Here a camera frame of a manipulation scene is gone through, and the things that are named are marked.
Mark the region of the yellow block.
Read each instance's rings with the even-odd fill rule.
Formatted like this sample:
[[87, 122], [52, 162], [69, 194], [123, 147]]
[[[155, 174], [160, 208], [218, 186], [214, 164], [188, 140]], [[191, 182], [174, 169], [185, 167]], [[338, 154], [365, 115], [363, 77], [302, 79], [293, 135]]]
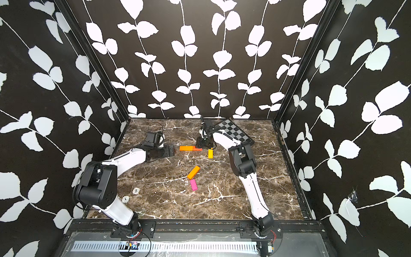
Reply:
[[209, 159], [213, 159], [213, 158], [214, 158], [214, 150], [213, 150], [213, 149], [209, 149], [209, 150], [208, 150], [208, 158], [209, 158]]

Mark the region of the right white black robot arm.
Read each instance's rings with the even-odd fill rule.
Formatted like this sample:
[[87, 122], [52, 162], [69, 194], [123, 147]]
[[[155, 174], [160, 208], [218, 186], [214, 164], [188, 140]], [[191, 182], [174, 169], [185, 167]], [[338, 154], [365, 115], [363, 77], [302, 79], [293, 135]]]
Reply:
[[205, 133], [201, 129], [200, 133], [197, 143], [201, 147], [216, 143], [228, 151], [232, 171], [241, 180], [250, 202], [255, 233], [260, 238], [267, 236], [275, 225], [275, 220], [259, 187], [256, 160], [251, 145], [245, 141], [232, 139], [220, 131]]

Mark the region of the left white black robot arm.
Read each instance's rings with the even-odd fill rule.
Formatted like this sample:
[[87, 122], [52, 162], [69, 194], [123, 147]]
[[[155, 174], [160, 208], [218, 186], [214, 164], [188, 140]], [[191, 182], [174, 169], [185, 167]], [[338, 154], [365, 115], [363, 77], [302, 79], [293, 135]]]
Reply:
[[74, 187], [73, 200], [102, 211], [120, 226], [135, 230], [138, 216], [119, 198], [117, 178], [139, 164], [172, 157], [175, 152], [173, 145], [139, 146], [106, 161], [91, 161]]

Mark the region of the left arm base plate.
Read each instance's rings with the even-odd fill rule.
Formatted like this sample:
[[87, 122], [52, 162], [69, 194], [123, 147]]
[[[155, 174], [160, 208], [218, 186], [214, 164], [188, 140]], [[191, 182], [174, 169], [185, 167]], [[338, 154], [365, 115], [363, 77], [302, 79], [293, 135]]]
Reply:
[[114, 223], [110, 237], [119, 238], [121, 240], [129, 240], [136, 236], [139, 232], [142, 232], [143, 236], [146, 235], [148, 238], [152, 239], [155, 228], [156, 222], [149, 220], [132, 220], [127, 226]]

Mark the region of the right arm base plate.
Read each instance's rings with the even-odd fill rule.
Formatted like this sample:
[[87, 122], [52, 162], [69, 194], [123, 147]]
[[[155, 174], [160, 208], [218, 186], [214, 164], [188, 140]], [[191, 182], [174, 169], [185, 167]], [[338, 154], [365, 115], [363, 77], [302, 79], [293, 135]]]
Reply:
[[242, 221], [239, 222], [236, 232], [242, 239], [274, 241], [283, 238], [283, 229], [278, 221], [271, 222], [264, 228], [254, 221]]

